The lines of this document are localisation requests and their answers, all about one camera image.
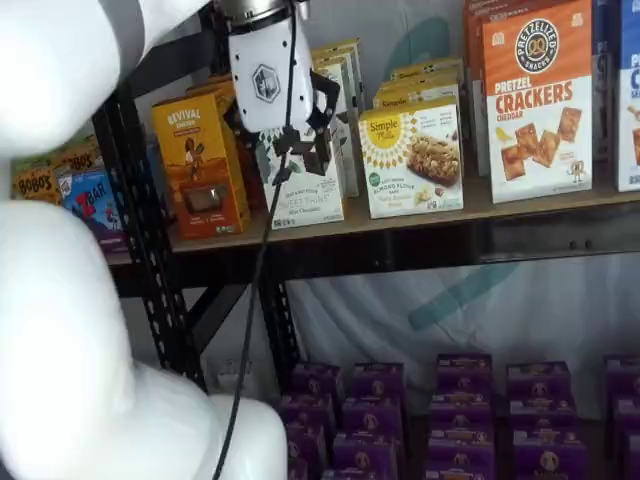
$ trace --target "pretzelized snacks logo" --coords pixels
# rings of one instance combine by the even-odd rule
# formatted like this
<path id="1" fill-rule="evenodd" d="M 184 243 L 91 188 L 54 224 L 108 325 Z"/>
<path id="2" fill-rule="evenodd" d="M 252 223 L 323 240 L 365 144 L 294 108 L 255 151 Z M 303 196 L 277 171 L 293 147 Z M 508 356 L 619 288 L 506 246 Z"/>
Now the pretzelized snacks logo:
<path id="1" fill-rule="evenodd" d="M 555 25 L 537 18 L 527 23 L 516 41 L 516 60 L 525 72 L 544 72 L 556 59 L 560 38 Z"/>

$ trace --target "stack of purple boxes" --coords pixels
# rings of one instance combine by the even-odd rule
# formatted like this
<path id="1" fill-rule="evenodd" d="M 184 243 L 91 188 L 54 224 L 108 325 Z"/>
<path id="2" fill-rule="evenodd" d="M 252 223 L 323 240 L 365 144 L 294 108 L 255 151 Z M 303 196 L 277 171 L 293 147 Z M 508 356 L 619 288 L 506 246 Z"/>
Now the stack of purple boxes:
<path id="1" fill-rule="evenodd" d="M 509 365 L 507 394 L 514 478 L 586 478 L 587 449 L 566 363 Z"/>
<path id="2" fill-rule="evenodd" d="M 439 355 L 424 479 L 495 478 L 493 375 L 484 354 Z"/>
<path id="3" fill-rule="evenodd" d="M 346 399 L 342 371 L 330 365 L 297 365 L 291 387 L 296 393 L 282 397 L 279 411 L 289 457 L 306 462 L 309 480 L 403 479 L 401 364 L 356 364 Z"/>
<path id="4" fill-rule="evenodd" d="M 640 478 L 640 357 L 605 357 L 607 444 L 618 478 Z"/>

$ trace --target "white box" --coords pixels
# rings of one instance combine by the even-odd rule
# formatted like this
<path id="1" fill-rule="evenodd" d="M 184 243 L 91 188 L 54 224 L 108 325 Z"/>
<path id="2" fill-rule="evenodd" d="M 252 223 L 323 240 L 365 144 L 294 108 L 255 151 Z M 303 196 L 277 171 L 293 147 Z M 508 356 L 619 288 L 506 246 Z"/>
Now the white box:
<path id="1" fill-rule="evenodd" d="M 463 207 L 458 128 L 452 96 L 362 115 L 372 218 Z"/>

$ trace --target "orange box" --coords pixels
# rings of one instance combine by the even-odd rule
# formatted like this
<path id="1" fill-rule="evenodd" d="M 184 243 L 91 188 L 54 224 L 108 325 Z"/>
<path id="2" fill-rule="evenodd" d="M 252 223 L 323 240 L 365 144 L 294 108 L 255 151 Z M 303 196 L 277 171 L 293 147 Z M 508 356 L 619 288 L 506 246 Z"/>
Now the orange box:
<path id="1" fill-rule="evenodd" d="M 239 233 L 250 221 L 236 140 L 223 118 L 233 100 L 207 92 L 153 107 L 169 199 L 185 238 Z"/>
<path id="2" fill-rule="evenodd" d="M 485 16 L 482 48 L 494 202 L 590 189 L 591 0 Z M 507 172 L 515 145 L 524 168 Z"/>

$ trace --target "robot logo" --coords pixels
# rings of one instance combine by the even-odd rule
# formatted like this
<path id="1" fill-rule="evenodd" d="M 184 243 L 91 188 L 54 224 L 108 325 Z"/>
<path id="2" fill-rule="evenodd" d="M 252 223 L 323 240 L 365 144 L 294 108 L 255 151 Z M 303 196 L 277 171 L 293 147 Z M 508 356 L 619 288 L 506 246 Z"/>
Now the robot logo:
<path id="1" fill-rule="evenodd" d="M 280 80 L 276 71 L 261 64 L 253 74 L 253 88 L 256 97 L 266 103 L 273 101 L 280 95 Z"/>

